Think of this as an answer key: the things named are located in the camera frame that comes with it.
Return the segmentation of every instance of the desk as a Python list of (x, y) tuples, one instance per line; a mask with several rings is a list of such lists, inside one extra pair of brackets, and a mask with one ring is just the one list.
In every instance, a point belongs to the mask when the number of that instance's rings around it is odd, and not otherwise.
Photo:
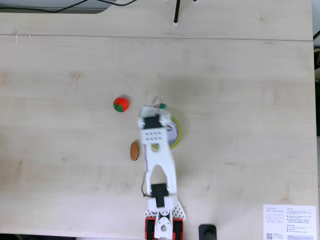
[(175, 8), (175, 0), (138, 0), (99, 14), (1, 13), (0, 35), (313, 39), (312, 0), (182, 0), (178, 26)]
[(186, 240), (262, 239), (263, 204), (318, 205), (311, 41), (1, 35), (0, 52), (2, 233), (143, 239), (129, 148), (154, 96), (183, 128)]

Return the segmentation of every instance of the tape roll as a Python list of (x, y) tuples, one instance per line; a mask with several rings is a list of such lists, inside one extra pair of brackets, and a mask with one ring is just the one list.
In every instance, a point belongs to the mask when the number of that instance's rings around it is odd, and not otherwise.
[[(177, 146), (181, 140), (181, 125), (175, 117), (171, 118), (170, 124), (166, 127), (167, 134), (168, 134), (168, 143), (170, 149), (173, 149)], [(157, 144), (152, 144), (152, 148), (158, 149)]]

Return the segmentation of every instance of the cable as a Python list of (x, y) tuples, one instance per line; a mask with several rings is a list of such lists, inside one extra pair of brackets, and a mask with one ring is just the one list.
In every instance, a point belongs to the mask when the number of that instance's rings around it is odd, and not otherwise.
[(144, 172), (143, 174), (143, 179), (142, 179), (142, 185), (141, 185), (141, 192), (143, 194), (144, 197), (151, 197), (150, 195), (144, 193), (144, 184), (145, 184), (145, 179), (146, 179), (146, 173), (147, 171)]
[(313, 36), (313, 41), (316, 40), (317, 37), (320, 36), (320, 31), (318, 31), (314, 36)]
[[(38, 9), (38, 8), (30, 8), (30, 7), (0, 7), (0, 10), (1, 9), (28, 10), (28, 11), (38, 11), (38, 12), (56, 14), (56, 13), (62, 12), (64, 10), (73, 8), (73, 7), (77, 6), (77, 5), (80, 5), (80, 4), (82, 4), (82, 3), (86, 2), (86, 1), (88, 1), (88, 0), (80, 1), (80, 2), (78, 2), (76, 4), (73, 4), (71, 6), (67, 6), (65, 8), (62, 8), (62, 9), (59, 9), (59, 10), (56, 10), (56, 11), (50, 11), (50, 10), (44, 10), (44, 9)], [(111, 5), (116, 5), (116, 6), (119, 6), (119, 7), (123, 7), (123, 6), (127, 6), (129, 4), (132, 4), (133, 2), (135, 2), (137, 0), (132, 0), (132, 1), (130, 1), (128, 3), (125, 3), (125, 4), (117, 4), (117, 3), (114, 3), (114, 2), (111, 2), (111, 1), (103, 1), (103, 0), (96, 0), (96, 1), (107, 3), (107, 4), (111, 4)]]
[(107, 4), (116, 5), (116, 6), (119, 6), (119, 7), (124, 7), (124, 6), (127, 6), (127, 5), (129, 5), (129, 4), (134, 3), (134, 2), (137, 1), (137, 0), (132, 0), (132, 1), (130, 1), (130, 2), (128, 2), (128, 3), (125, 3), (125, 4), (118, 4), (118, 3), (114, 3), (114, 2), (111, 2), (111, 1), (104, 1), (104, 0), (97, 0), (97, 1), (103, 2), (103, 3), (107, 3)]

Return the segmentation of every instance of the small orange object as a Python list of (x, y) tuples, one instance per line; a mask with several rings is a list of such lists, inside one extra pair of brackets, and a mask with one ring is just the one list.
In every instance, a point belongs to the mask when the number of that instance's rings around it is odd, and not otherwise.
[(129, 101), (125, 97), (118, 97), (114, 100), (113, 107), (117, 112), (123, 113), (128, 109)]
[(131, 144), (130, 147), (130, 157), (132, 161), (135, 161), (138, 159), (138, 155), (139, 155), (139, 145), (138, 143), (134, 142)]

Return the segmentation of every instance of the paper sheet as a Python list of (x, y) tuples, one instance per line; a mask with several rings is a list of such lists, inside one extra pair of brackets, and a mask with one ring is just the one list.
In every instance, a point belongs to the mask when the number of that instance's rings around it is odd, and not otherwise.
[(316, 206), (263, 205), (263, 240), (317, 240)]

